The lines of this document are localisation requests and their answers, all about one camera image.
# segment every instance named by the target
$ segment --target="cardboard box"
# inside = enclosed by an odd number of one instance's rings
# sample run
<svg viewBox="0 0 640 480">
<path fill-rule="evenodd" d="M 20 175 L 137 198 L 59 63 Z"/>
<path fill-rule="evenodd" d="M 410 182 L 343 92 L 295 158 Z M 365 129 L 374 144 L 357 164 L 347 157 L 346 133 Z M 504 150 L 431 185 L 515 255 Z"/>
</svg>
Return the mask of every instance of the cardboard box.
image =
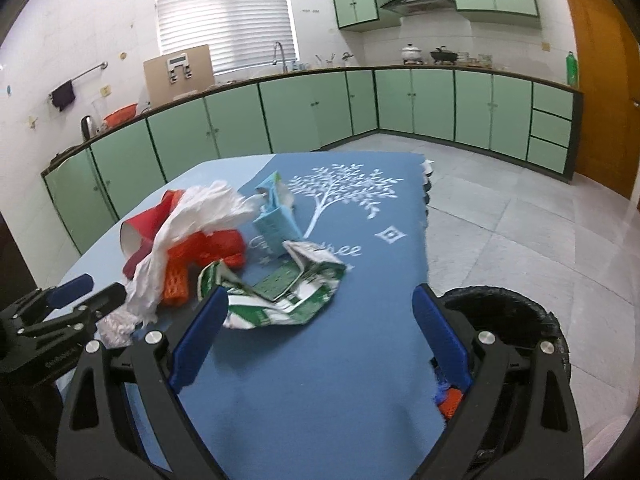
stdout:
<svg viewBox="0 0 640 480">
<path fill-rule="evenodd" d="M 171 83 L 166 62 L 181 54 L 189 57 L 191 77 L 185 78 L 184 70 L 178 67 L 175 70 L 177 81 Z M 149 92 L 151 108 L 158 108 L 164 104 L 198 94 L 207 90 L 215 83 L 209 45 L 195 46 L 178 52 L 172 52 L 165 56 L 149 59 L 144 62 L 146 88 Z"/>
</svg>

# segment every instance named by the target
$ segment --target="green bottle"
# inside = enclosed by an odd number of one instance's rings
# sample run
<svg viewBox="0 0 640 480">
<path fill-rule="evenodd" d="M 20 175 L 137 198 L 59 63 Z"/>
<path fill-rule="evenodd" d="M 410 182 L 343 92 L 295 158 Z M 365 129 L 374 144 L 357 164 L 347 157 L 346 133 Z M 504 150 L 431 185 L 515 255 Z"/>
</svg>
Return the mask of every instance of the green bottle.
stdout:
<svg viewBox="0 0 640 480">
<path fill-rule="evenodd" d="M 573 52 L 569 52 L 566 57 L 566 83 L 578 88 L 578 60 L 575 59 Z"/>
</svg>

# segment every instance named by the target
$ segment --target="window blind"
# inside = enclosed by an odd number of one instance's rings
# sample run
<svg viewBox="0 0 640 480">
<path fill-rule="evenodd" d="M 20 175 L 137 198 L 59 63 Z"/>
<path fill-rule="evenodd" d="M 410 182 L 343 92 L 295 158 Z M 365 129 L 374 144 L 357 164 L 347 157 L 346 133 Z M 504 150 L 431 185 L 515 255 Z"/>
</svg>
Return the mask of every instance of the window blind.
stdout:
<svg viewBox="0 0 640 480">
<path fill-rule="evenodd" d="M 217 73 L 271 63 L 275 41 L 282 43 L 287 60 L 296 57 L 287 0 L 156 3 L 163 54 L 208 44 Z"/>
</svg>

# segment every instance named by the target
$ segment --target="faucet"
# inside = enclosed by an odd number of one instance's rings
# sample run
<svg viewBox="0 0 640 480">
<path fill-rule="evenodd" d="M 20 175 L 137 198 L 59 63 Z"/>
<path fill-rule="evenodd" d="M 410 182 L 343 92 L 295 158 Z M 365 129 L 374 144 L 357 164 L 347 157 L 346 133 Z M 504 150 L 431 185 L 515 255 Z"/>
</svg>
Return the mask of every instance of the faucet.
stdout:
<svg viewBox="0 0 640 480">
<path fill-rule="evenodd" d="M 278 64 L 278 58 L 276 56 L 276 53 L 278 51 L 278 47 L 280 47 L 280 57 L 282 58 L 282 73 L 286 74 L 289 70 L 287 70 L 287 62 L 284 61 L 284 49 L 282 47 L 282 44 L 279 41 L 276 41 L 273 44 L 273 63 L 274 65 Z"/>
</svg>

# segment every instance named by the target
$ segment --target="tiled floor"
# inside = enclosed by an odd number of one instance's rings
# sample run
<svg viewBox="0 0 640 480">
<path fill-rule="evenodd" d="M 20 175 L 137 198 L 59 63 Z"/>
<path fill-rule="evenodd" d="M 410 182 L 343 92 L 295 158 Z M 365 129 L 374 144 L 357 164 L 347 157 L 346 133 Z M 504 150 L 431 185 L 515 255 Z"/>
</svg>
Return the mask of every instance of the tiled floor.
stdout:
<svg viewBox="0 0 640 480">
<path fill-rule="evenodd" d="M 587 428 L 638 400 L 640 214 L 576 175 L 572 185 L 449 146 L 375 134 L 340 151 L 422 153 L 434 161 L 427 247 L 430 285 L 516 290 L 558 317 Z"/>
</svg>

